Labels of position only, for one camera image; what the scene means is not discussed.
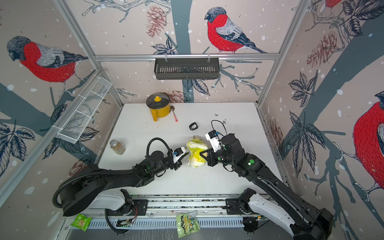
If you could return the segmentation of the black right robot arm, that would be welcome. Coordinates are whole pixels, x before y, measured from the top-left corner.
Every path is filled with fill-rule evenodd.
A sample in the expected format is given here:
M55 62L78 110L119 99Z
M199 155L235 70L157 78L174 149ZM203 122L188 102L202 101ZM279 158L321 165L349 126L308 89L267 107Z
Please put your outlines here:
M236 199L226 200L229 215L260 214L271 220L295 240L326 240L331 235L333 215L325 208L317 209L279 180L267 165L253 154L246 153L234 134L219 137L206 134L211 148L200 153L210 167L218 163L231 166L239 177L247 179L267 193L272 201L247 188Z

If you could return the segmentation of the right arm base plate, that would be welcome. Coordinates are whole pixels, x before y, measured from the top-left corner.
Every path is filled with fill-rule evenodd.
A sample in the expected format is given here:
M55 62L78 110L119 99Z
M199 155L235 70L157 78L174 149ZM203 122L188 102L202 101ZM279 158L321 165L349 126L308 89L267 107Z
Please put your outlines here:
M243 200L226 199L225 202L224 209L227 211L227 215L249 215L252 213Z

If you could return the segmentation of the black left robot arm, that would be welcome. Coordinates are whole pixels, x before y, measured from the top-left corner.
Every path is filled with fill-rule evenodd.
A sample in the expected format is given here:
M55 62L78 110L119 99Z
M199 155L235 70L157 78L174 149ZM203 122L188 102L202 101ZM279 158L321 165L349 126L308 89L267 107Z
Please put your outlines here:
M89 208L103 191L144 187L156 176L161 177L166 170L176 171L188 154L189 151L184 147L170 151L166 156L161 151L154 151L129 170L106 170L91 164L61 183L53 195L52 203L63 210L65 217L77 215Z

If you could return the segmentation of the black wrist watch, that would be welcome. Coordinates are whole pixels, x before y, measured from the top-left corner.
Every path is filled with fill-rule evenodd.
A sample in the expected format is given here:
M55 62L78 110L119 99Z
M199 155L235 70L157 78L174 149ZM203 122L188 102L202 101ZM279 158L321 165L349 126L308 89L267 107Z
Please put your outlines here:
M197 130L197 129L198 129L198 125L197 125L197 123L196 123L196 122L193 122L192 124L190 124L190 125L189 125L189 129L190 129L191 131L195 131L195 130Z

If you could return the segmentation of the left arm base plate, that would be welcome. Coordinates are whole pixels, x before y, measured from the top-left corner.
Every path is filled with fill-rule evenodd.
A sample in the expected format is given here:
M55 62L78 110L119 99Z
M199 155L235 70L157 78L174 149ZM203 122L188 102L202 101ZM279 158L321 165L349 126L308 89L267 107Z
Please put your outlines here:
M145 216L148 208L148 200L127 200L117 210L106 209L108 216Z

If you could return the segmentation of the yellow-green white towel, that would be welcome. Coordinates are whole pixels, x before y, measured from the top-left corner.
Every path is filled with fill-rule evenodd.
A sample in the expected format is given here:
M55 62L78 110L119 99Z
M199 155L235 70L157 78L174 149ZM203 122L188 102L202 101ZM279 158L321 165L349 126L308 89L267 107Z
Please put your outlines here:
M200 153L206 151L209 147L199 136L193 136L191 140L187 142L187 148L190 152L189 167L201 167L206 164L206 160L200 156Z

